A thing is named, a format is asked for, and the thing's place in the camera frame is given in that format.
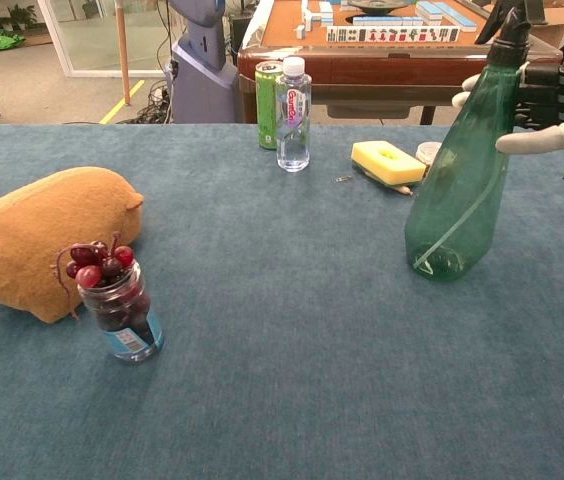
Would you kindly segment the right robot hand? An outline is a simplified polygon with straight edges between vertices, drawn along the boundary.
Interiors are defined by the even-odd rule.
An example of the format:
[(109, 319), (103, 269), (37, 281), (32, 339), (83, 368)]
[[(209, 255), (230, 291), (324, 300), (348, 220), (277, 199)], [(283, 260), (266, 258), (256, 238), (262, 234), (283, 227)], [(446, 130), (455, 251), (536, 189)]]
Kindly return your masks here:
[(496, 140), (504, 154), (539, 154), (564, 149), (564, 62), (523, 64), (516, 90), (514, 123), (524, 133), (507, 133)]

